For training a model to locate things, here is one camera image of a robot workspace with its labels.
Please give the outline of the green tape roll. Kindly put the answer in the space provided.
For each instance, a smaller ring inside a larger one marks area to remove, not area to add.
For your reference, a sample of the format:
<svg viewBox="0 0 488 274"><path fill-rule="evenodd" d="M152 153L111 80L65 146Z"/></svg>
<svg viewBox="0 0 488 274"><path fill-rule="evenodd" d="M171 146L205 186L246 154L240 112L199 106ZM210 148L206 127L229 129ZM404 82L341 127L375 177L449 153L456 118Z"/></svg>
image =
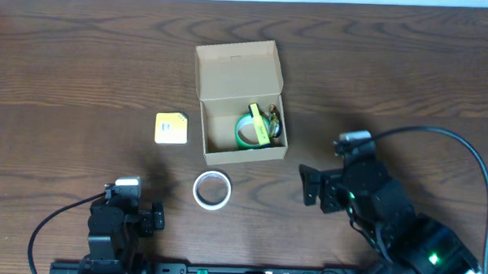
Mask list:
<svg viewBox="0 0 488 274"><path fill-rule="evenodd" d="M250 150L250 149L259 149L259 148L264 148L264 147L269 147L271 144L251 144L248 141L245 141L244 136L242 134L242 129L248 125L253 125L253 119L250 114L242 115L236 125L234 126L234 135L236 139L236 143L238 148L243 148L244 150Z"/></svg>

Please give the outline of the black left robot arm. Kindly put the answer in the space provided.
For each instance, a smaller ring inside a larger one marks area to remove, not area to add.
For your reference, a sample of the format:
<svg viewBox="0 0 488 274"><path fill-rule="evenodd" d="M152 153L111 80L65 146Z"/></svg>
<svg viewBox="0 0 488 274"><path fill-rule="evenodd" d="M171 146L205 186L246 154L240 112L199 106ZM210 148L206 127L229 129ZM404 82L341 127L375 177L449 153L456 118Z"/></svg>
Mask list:
<svg viewBox="0 0 488 274"><path fill-rule="evenodd" d="M139 193L138 186L108 185L104 196L92 202L89 254L80 261L78 274L154 274L138 241L164 229L163 204L155 202L142 211Z"/></svg>

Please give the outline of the yellow highlighter marker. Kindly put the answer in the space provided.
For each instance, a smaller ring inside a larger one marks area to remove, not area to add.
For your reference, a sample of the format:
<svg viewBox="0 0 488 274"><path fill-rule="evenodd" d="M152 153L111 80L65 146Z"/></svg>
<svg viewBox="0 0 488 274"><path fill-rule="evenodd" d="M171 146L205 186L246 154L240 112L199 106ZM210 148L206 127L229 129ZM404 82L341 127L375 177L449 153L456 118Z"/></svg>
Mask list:
<svg viewBox="0 0 488 274"><path fill-rule="evenodd" d="M256 103L252 103L248 107L260 146L269 147L271 143L269 140L268 130L265 126L264 117L261 115L258 105Z"/></svg>

